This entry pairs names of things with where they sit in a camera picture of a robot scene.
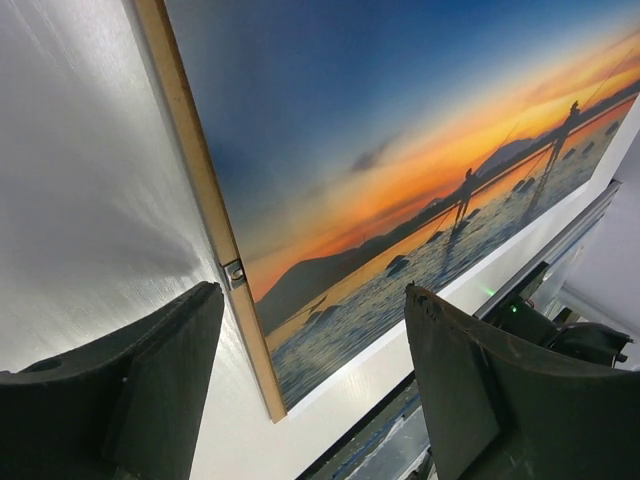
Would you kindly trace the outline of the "sunset photo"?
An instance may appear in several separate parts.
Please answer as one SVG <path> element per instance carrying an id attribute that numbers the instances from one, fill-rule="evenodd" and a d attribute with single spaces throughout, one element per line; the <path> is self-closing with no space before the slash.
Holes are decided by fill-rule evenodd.
<path id="1" fill-rule="evenodd" d="M 168 1 L 292 409 L 579 192 L 639 97 L 635 1 Z"/>

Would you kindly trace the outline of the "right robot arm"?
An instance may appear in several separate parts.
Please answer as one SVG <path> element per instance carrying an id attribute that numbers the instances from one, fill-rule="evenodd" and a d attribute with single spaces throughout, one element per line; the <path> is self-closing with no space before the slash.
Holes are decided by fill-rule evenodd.
<path id="1" fill-rule="evenodd" d="M 564 307 L 553 319 L 534 309 L 529 300 L 511 296 L 496 305 L 483 321 L 547 350 L 592 364 L 613 368 L 624 363 L 623 353 L 633 339 L 596 322 L 569 321 L 573 311 Z"/>

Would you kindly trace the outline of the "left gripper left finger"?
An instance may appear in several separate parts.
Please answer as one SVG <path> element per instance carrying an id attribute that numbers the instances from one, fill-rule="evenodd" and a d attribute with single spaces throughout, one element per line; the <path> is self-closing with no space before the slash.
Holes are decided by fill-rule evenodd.
<path id="1" fill-rule="evenodd" d="M 201 282 L 159 310 L 1 374 L 4 479 L 187 479 L 224 313 Z"/>

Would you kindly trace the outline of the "brown backing board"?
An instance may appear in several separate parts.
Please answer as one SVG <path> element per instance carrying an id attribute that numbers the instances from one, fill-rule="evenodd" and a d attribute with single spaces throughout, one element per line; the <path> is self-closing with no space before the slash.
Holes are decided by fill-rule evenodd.
<path id="1" fill-rule="evenodd" d="M 216 176 L 181 55 L 163 1 L 136 1 L 136 14 L 151 53 L 185 158 L 197 204 L 241 332 L 254 376 L 272 422 L 287 415 L 267 342 L 256 315 L 229 215 Z"/>

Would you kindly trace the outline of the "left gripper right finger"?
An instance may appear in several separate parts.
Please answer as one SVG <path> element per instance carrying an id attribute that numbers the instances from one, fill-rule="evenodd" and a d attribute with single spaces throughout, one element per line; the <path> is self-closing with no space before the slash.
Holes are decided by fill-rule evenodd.
<path id="1" fill-rule="evenodd" d="M 406 288 L 406 331 L 441 479 L 635 479 L 639 376 L 551 352 Z"/>

